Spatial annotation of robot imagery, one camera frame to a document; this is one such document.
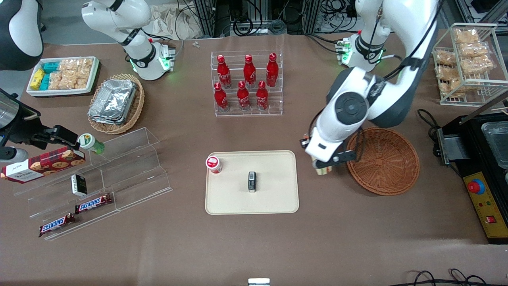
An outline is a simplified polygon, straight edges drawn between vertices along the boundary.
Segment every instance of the yellow control panel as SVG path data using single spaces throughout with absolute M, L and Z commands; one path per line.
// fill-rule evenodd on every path
M 508 238 L 508 228 L 482 172 L 463 178 L 474 208 L 489 238 Z

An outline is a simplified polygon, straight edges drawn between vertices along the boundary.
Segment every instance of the teal package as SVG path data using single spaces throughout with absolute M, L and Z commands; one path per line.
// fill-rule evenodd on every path
M 48 90 L 48 87 L 49 87 L 49 73 L 44 75 L 44 77 L 42 78 L 41 87 L 39 87 L 39 90 L 46 91 Z
M 60 62 L 44 63 L 43 70 L 45 73 L 51 73 L 58 70 Z

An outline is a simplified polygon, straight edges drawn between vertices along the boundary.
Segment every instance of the snickers logo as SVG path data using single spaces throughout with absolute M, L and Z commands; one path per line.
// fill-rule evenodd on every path
M 64 222 L 65 222 L 65 217 L 59 218 L 56 221 L 53 221 L 53 222 L 50 222 L 50 223 L 44 225 L 42 227 L 41 232 L 43 233 L 43 232 L 46 232 L 46 231 L 48 231 L 48 230 L 50 230 L 52 228 L 60 226 L 60 225 L 64 224 Z
M 94 200 L 92 200 L 92 201 L 89 201 L 89 202 L 86 202 L 86 203 L 84 203 L 84 204 L 81 204 L 81 205 L 79 206 L 79 210 L 78 210 L 78 211 L 79 211 L 79 212 L 84 211 L 84 210 L 89 209 L 89 208 L 91 208 L 91 207 L 94 207 L 94 206 L 96 206 L 96 205 L 98 205 L 98 204 L 100 204 L 100 203 L 101 203 L 101 198 L 100 198 L 100 197 L 98 197 L 98 198 L 96 198 L 96 199 L 94 199 Z

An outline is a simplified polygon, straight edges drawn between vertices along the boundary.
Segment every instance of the red bottle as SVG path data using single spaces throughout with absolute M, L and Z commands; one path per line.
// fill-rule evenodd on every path
M 219 80 L 222 86 L 225 89 L 231 88 L 231 72 L 229 72 L 229 67 L 226 64 L 226 60 L 223 55 L 217 56 L 217 62 L 219 66 L 217 67 L 217 73 L 219 74 Z
M 260 81 L 258 85 L 258 92 L 256 92 L 256 100 L 260 111 L 265 111 L 268 108 L 268 90 L 264 81 Z
M 217 103 L 217 107 L 220 112 L 228 112 L 229 111 L 229 105 L 228 105 L 228 99 L 226 98 L 225 91 L 222 90 L 222 87 L 220 86 L 220 82 L 216 82 L 213 86 L 215 88 L 215 102 Z
M 266 84 L 271 88 L 274 87 L 278 76 L 279 65 L 277 64 L 277 55 L 273 52 L 270 54 L 268 64 L 266 65 Z
M 252 63 L 252 55 L 245 56 L 245 66 L 243 66 L 243 77 L 248 89 L 256 87 L 256 67 Z
M 240 109 L 242 111 L 249 111 L 249 91 L 245 89 L 245 82 L 243 80 L 238 82 L 238 92 L 236 96 L 238 97 L 238 104 L 240 105 Z

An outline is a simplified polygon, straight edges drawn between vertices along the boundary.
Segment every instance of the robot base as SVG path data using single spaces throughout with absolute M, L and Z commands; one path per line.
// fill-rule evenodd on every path
M 137 67 L 131 60 L 134 71 L 145 80 L 156 80 L 166 72 L 173 71 L 175 50 L 171 49 L 170 52 L 167 45 L 159 42 L 153 42 L 152 45 L 155 47 L 155 57 L 146 68 Z

